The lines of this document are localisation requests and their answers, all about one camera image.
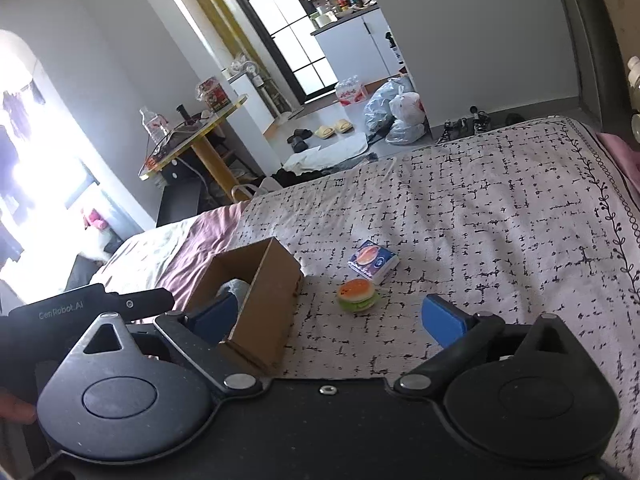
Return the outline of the grey plush toy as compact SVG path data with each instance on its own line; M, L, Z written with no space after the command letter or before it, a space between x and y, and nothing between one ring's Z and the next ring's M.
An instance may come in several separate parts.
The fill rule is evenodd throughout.
M216 293L216 300L224 300L227 297L233 296L235 298L235 305L239 312L242 311L242 307L248 292L250 291L250 284L239 278L232 278L232 280L222 284L218 292Z

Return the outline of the pink satin sheet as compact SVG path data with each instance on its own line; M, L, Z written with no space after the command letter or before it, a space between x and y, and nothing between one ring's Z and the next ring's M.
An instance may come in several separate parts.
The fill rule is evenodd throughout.
M163 288L183 310L213 258L227 250L245 207L219 207L130 237L91 281L121 295Z

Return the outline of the burger squishy toy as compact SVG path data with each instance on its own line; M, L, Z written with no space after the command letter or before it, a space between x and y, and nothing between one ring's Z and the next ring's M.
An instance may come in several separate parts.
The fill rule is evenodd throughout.
M352 313L368 310L378 301L375 284L364 278L355 278L341 284L337 289L337 302L340 307Z

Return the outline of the patterned white bedspread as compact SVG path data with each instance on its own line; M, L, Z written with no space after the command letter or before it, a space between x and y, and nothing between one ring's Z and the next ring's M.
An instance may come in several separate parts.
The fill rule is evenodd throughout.
M392 378L434 356L425 296L529 324L559 315L620 402L606 460L639 474L639 196L603 143L572 118L523 122L428 146L258 197L232 246L276 238L304 286L286 377ZM337 289L372 240L399 263L352 313Z

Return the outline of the round yellow edged table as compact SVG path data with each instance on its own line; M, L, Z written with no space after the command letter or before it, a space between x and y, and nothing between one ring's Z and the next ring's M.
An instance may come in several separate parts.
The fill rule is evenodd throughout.
M202 125L198 130L189 133L174 148L163 154L161 158L156 158L151 154L139 171L139 179L146 181L159 174L173 160L181 156L186 150L194 151L206 170L216 181L219 187L229 200L235 202L233 190L240 185L238 179L232 174L231 169L219 154L213 144L207 139L207 135L222 125L227 119L239 110L247 101L247 94L241 94L235 101L227 105L225 108L213 114L213 116Z

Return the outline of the white floor mat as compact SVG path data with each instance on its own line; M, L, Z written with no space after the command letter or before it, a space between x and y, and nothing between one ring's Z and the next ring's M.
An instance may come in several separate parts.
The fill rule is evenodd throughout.
M364 132L356 132L350 136L342 136L341 140L324 148L316 146L308 150L293 154L284 163L283 169L294 174L328 169L340 162L349 160L365 153L369 148L367 136Z

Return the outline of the white plastic bag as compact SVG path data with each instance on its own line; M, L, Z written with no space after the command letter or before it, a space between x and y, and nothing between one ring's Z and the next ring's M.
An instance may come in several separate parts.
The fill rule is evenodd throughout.
M413 144L425 136L426 115L419 93L398 94L390 100L390 112L394 121L385 138L388 144Z

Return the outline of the black slippers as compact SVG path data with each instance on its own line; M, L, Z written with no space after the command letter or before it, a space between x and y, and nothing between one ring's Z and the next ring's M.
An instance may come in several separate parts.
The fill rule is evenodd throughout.
M292 136L286 139L288 145L292 148L294 153L301 153L308 148L307 140L309 140L314 133L309 129L295 129Z

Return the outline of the yellow slipper left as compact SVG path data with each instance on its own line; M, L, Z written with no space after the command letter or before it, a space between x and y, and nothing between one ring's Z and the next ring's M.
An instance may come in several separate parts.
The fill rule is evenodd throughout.
M318 128L315 132L314 135L322 140L326 140L329 139L331 136L334 136L335 134L335 130L331 127L327 127L327 126L321 126L320 128Z

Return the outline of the yellow slipper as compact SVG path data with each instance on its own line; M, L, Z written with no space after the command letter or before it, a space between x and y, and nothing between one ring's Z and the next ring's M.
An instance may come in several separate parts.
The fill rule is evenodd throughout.
M354 125L347 119L340 119L333 126L333 129L336 132L340 132L340 133L349 132L353 128L354 128Z
M329 139L331 136L334 136L335 134L335 130L331 127L327 127L327 126L321 126L320 128L318 128L315 132L314 135L322 140L326 140Z

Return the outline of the grey garbage bag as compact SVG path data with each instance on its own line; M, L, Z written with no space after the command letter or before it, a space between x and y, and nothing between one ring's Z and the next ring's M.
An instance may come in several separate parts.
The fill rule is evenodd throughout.
M363 121L368 136L375 136L390 128L395 120L390 110L390 101L404 91L405 81L402 78L389 79L375 90L363 110Z

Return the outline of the yellow slipper right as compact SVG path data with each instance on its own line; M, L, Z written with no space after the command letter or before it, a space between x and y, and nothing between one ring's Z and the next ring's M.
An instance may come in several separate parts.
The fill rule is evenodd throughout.
M340 133L349 132L353 128L354 128L354 125L347 119L340 119L333 126L333 129L336 132L340 132Z

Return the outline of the red snack box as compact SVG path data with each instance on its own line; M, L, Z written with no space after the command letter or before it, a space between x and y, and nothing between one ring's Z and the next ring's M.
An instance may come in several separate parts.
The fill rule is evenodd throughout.
M195 89L196 99L212 112L219 112L230 104L228 94L216 77L201 81Z

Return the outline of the white kitchen cabinet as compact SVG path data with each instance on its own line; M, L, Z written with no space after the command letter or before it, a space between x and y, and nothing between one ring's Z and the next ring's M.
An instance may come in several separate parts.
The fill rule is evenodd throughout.
M386 34L390 32L378 6L358 11L311 34L323 51L338 81L356 76L362 84L393 77L400 72L398 57Z

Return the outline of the clear plastic bottle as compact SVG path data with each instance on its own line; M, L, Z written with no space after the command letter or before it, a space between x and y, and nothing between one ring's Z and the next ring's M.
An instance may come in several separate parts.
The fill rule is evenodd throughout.
M634 114L631 117L631 131L637 142L640 142L640 58L632 56L627 62L627 80L631 95L631 106Z

